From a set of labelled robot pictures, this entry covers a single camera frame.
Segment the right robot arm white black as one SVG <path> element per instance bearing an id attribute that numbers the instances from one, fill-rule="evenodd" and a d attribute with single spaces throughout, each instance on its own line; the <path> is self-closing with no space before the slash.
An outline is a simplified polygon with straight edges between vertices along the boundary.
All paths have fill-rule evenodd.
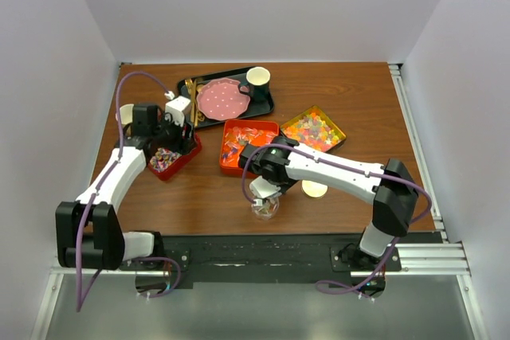
<path id="1" fill-rule="evenodd" d="M 254 205 L 285 194 L 299 181 L 319 183 L 371 205 L 371 221 L 355 250 L 355 262 L 366 271 L 380 265 L 390 243 L 408 233 L 418 202 L 417 185 L 394 158 L 385 165 L 359 162 L 277 136 L 262 147 L 246 145 L 238 165 L 257 176 L 249 184 Z"/>

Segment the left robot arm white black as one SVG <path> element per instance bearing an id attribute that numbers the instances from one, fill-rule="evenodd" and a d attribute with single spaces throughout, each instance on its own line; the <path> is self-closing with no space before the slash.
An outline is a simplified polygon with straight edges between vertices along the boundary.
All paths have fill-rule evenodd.
<path id="1" fill-rule="evenodd" d="M 184 157 L 198 147 L 189 120 L 190 100 L 179 96 L 164 107 L 136 104 L 131 121 L 120 125 L 120 139 L 96 180 L 74 201 L 57 207 L 57 258 L 60 266 L 116 270 L 137 259 L 147 270 L 160 268 L 165 251 L 160 235 L 125 233 L 117 212 L 135 179 L 159 149 Z"/>

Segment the orange tin of lollipops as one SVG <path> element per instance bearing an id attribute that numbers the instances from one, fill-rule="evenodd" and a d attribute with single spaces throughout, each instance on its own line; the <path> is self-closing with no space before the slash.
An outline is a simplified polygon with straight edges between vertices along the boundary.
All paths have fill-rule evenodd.
<path id="1" fill-rule="evenodd" d="M 247 144 L 264 146 L 278 136 L 277 123 L 268 120 L 229 119 L 224 124 L 219 165 L 228 176 L 241 176 L 239 155 Z"/>

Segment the clear plastic jar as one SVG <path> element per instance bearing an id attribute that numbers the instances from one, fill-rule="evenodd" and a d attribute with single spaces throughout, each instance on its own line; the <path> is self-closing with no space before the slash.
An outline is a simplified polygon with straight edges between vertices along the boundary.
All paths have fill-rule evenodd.
<path id="1" fill-rule="evenodd" d="M 278 197 L 255 198 L 251 210 L 257 218 L 267 221 L 275 216 L 279 205 Z"/>

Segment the gold tin of gummies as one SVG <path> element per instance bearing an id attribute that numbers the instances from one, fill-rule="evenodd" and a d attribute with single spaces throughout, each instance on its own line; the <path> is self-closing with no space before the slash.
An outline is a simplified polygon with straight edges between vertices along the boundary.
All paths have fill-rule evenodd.
<path id="1" fill-rule="evenodd" d="M 324 153 L 341 147 L 347 139 L 346 134 L 316 105 L 280 125 L 280 133 Z"/>

